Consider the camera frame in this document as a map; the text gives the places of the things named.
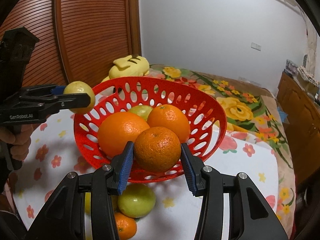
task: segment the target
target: wooden cabinet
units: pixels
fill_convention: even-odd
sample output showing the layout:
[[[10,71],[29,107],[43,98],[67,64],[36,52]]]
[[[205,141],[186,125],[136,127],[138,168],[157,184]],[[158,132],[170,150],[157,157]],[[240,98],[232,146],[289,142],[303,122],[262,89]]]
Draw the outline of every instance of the wooden cabinet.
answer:
[[[290,122],[285,133],[300,184],[320,168],[320,109],[285,73],[278,88],[277,100]]]

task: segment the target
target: metal screw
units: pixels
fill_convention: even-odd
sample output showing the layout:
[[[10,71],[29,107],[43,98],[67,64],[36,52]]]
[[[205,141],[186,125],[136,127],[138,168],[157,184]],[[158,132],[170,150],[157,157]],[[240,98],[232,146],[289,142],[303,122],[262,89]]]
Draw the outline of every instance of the metal screw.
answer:
[[[211,172],[212,168],[210,166],[204,166],[203,170],[206,171],[206,172]]]
[[[69,173],[68,173],[67,177],[68,177],[69,179],[73,179],[76,175],[77,175],[77,174],[76,174],[74,171],[72,171],[72,172],[69,172]]]
[[[248,175],[245,174],[244,172],[240,172],[240,173],[239,173],[239,178],[241,178],[241,179],[246,179],[247,177],[248,177]]]
[[[112,166],[111,166],[110,164],[105,164],[105,165],[102,166],[102,169],[103,169],[104,171],[110,171],[111,168],[112,168]]]

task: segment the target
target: white wall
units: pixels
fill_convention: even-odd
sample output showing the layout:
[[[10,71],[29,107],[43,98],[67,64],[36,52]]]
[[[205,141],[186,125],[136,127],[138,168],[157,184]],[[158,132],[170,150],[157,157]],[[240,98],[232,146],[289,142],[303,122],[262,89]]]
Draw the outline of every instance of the white wall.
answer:
[[[274,92],[287,59],[303,63],[303,18],[277,0],[139,0],[142,54]],[[251,49],[251,42],[262,46]]]

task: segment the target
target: wooden wardrobe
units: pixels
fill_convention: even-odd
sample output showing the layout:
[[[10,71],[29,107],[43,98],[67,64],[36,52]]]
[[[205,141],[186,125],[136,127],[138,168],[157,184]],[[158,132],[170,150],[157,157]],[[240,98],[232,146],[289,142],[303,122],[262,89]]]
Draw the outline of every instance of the wooden wardrobe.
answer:
[[[112,62],[141,54],[138,0],[20,0],[3,24],[26,27],[40,42],[23,86],[80,80],[95,86]]]

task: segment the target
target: white tablecloth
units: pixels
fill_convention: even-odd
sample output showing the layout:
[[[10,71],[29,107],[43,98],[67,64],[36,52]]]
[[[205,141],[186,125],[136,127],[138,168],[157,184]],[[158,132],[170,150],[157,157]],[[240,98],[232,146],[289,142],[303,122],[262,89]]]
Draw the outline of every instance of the white tablecloth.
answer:
[[[209,148],[213,147],[218,136],[217,127],[214,131]],[[278,171],[271,148],[264,142],[252,144],[237,139],[252,135],[233,132],[227,133],[227,136],[221,148],[205,164],[224,174],[247,173],[276,211]],[[34,131],[28,157],[22,168],[11,175],[17,181],[14,185],[14,202],[27,229],[45,200],[70,171],[84,174],[93,172],[94,169],[84,160],[76,146],[73,113],[62,110],[49,117],[45,124]],[[192,196],[184,175],[164,182],[150,183],[149,186],[156,193],[156,206],[150,214],[137,222],[138,231],[132,239],[194,239],[202,198]],[[228,195],[225,194],[222,239],[228,239],[228,201]],[[92,239],[89,217],[86,217],[86,235],[87,239]]]

